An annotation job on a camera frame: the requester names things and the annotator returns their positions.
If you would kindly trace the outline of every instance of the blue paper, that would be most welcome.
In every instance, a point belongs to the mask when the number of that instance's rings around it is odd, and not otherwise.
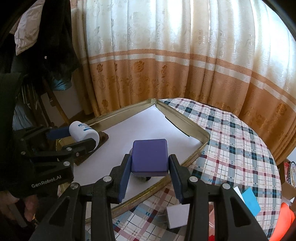
[[[255,197],[252,189],[249,187],[243,194],[242,197],[244,198],[246,206],[250,209],[251,213],[256,216],[260,211],[261,208],[259,203],[257,202],[257,198]]]

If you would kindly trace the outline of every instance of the orange curtain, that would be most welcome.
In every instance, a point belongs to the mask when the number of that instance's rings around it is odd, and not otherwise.
[[[277,163],[296,146],[296,42],[263,2],[75,2],[98,114],[184,97],[238,116]]]

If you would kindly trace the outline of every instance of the white bottle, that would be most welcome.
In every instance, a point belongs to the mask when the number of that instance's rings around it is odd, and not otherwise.
[[[69,126],[69,132],[72,138],[75,141],[83,141],[89,138],[92,138],[96,141],[96,146],[94,149],[99,144],[100,137],[99,134],[96,130],[92,129],[89,125],[85,123],[81,123],[80,121],[74,121],[70,126]]]

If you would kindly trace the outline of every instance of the purple box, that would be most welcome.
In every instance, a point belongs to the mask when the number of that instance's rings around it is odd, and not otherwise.
[[[137,177],[161,177],[168,173],[166,139],[133,142],[131,172]]]

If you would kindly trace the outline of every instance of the plaid tablecloth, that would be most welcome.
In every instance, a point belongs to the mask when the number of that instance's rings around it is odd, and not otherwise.
[[[206,183],[227,181],[241,192],[252,187],[261,207],[256,216],[270,238],[279,217],[281,183],[276,163],[261,138],[236,116],[189,99],[164,99],[211,135],[201,156],[190,166]],[[168,229],[164,210],[178,204],[171,184],[130,211],[113,219],[117,241],[181,241],[186,227]]]

